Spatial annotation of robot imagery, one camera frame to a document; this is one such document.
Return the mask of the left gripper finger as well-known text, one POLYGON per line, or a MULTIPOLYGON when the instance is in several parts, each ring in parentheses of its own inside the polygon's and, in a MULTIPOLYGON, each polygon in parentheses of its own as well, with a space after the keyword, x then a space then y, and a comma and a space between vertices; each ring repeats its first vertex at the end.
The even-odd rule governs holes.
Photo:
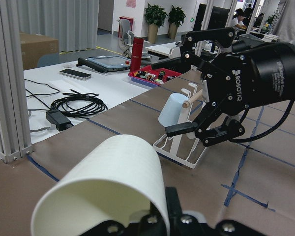
POLYGON ((169 220, 177 221, 182 216, 182 209, 177 189, 175 187, 166 187, 165 196, 169 220))

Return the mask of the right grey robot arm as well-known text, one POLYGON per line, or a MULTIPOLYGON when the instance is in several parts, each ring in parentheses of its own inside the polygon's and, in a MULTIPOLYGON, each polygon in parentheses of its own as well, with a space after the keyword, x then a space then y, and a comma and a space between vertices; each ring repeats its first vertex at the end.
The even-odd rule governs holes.
POLYGON ((212 62, 192 53, 196 42, 211 40, 226 48, 234 37, 232 27, 190 31, 182 36, 178 58, 152 65, 152 68, 175 65, 182 71, 195 66, 201 72, 204 107, 193 121, 166 127, 168 137, 192 133, 206 147, 224 141, 246 143, 271 133, 269 129, 250 138, 242 137, 245 132, 242 122, 250 109, 288 101, 274 128, 288 117, 295 102, 295 40, 253 48, 239 43, 237 49, 219 54, 212 62))

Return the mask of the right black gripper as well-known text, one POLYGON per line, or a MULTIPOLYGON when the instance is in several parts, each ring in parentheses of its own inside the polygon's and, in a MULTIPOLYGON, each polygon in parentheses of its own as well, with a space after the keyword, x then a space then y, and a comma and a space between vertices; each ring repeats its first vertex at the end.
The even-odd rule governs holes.
MULTIPOLYGON (((181 37, 177 57, 152 63, 153 70, 164 68, 181 74, 191 66, 202 68, 209 62, 192 52, 194 43, 210 40, 219 47, 231 46, 232 27, 190 31, 181 37)), ((295 99, 295 40, 265 43, 238 53, 220 54, 203 68, 208 102, 192 122, 165 128, 168 137, 194 133, 205 147, 240 139, 245 132, 242 120, 234 116, 250 108, 295 99)))

